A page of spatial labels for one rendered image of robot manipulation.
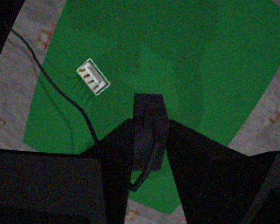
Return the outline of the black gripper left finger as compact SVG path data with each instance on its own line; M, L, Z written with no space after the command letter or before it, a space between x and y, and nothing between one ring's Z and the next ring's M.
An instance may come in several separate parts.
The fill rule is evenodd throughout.
M124 224L133 149L133 119L80 155L0 149L0 205Z

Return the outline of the green circuit board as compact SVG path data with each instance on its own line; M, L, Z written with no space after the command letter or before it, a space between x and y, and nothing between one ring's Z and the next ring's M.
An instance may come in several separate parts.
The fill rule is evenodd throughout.
M272 0L67 0L42 67L101 141L133 119L133 93L163 93L168 119L228 147L280 68ZM79 109L40 71L23 143L83 153ZM165 214L180 204L165 148L129 200Z

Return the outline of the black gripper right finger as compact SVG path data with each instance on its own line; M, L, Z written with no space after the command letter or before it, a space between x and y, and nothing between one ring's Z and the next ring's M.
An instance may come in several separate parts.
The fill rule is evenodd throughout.
M280 151L242 155L175 120L167 159L187 224L252 224L280 185Z

